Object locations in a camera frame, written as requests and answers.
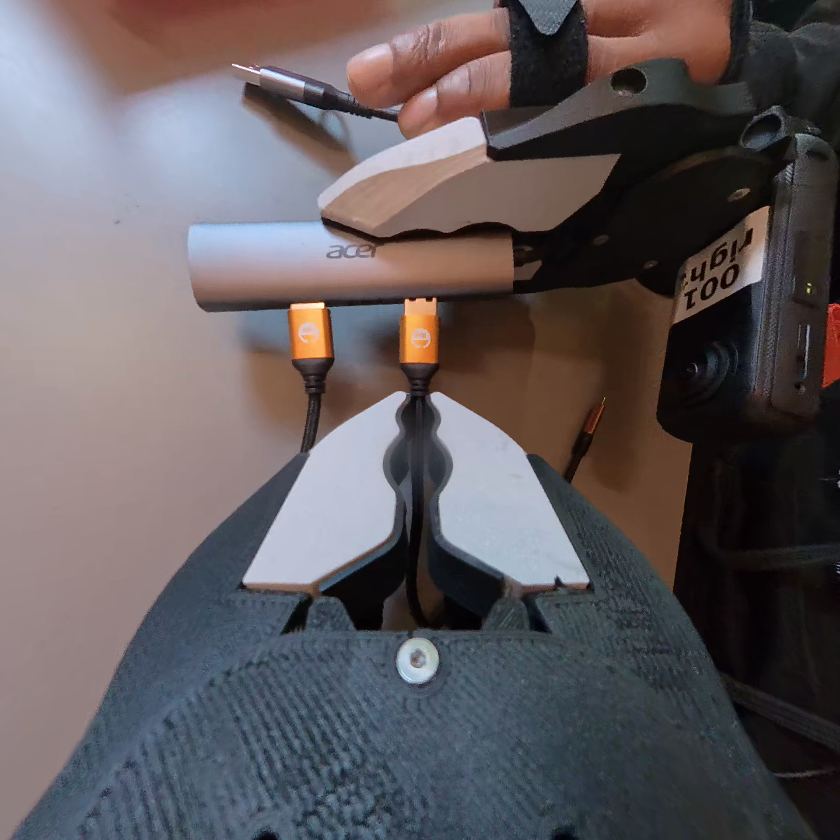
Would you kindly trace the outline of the person's right hand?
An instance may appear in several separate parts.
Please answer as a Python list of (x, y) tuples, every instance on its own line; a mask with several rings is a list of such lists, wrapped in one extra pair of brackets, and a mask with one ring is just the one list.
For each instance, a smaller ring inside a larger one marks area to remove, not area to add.
[[(678, 58), (693, 81), (718, 83), (731, 54), (729, 1), (583, 1), (584, 82), (656, 58)], [(415, 28), (353, 56), (350, 92), (373, 109), (402, 106), (411, 139), (444, 124), (507, 107), (511, 11), (460, 14)]]

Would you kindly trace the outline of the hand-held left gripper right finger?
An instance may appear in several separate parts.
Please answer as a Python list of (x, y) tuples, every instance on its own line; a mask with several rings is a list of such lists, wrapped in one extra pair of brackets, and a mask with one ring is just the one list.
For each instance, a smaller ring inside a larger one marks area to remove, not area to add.
[(584, 591), (588, 575), (526, 452), (452, 398), (429, 396), (427, 567), (444, 598), (484, 619), (503, 597)]

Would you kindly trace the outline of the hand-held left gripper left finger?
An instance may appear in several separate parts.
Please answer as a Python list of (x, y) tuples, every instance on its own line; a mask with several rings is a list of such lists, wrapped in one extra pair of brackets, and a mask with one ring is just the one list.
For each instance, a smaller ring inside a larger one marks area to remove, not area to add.
[(404, 392), (387, 396), (303, 456), (242, 578), (247, 591), (332, 598), (356, 628), (382, 628), (406, 574), (407, 403)]

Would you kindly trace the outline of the grey slim USB hub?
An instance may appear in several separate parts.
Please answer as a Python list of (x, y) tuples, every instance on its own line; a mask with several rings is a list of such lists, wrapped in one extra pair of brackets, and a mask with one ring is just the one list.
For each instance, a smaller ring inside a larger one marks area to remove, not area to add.
[(375, 239), (323, 223), (197, 224), (186, 259), (207, 312), (504, 296), (515, 282), (507, 231)]

